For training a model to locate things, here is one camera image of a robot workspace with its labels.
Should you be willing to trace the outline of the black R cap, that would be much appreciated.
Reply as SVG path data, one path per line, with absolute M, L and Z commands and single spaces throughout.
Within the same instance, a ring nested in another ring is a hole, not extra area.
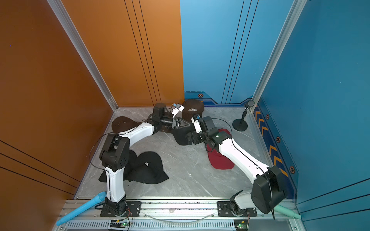
M 192 138 L 188 138 L 188 134 L 195 130 L 193 125 L 185 126 L 177 129 L 172 129 L 171 134 L 174 136 L 175 141 L 177 144 L 185 146 L 185 145 L 192 145 L 193 140 Z

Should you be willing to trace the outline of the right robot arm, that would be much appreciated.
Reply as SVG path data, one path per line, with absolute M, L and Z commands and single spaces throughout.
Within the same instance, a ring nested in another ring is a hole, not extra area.
M 194 144 L 203 142 L 232 161 L 250 180 L 252 190 L 240 191 L 230 198 L 230 206 L 238 215 L 242 210 L 256 208 L 264 214 L 274 209 L 286 196 L 284 176 L 277 166 L 269 167 L 242 149 L 231 134 L 219 131 L 209 116 L 192 118 L 195 130 L 191 132 Z

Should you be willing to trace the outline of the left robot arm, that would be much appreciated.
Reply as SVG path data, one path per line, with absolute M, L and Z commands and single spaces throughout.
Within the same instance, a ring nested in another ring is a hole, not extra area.
M 168 179 L 157 153 L 146 152 L 136 156 L 131 146 L 157 132 L 190 128 L 191 125 L 186 120 L 177 116 L 184 108 L 181 104 L 174 104 L 169 110 L 165 104 L 157 103 L 153 112 L 141 122 L 124 116 L 116 118 L 116 128 L 106 134 L 99 154 L 103 167 L 99 181 L 107 185 L 102 217 L 121 217 L 129 210 L 124 189 L 125 180 L 157 184 Z

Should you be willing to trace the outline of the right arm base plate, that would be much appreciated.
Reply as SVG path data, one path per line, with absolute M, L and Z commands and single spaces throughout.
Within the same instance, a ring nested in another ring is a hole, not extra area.
M 220 217 L 257 217 L 255 208 L 240 209 L 235 202 L 218 201 L 217 212 Z

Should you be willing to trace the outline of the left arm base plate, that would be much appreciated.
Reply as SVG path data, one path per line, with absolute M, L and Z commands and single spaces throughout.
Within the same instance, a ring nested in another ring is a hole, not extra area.
M 141 201 L 111 202 L 106 201 L 100 213 L 100 217 L 139 217 Z

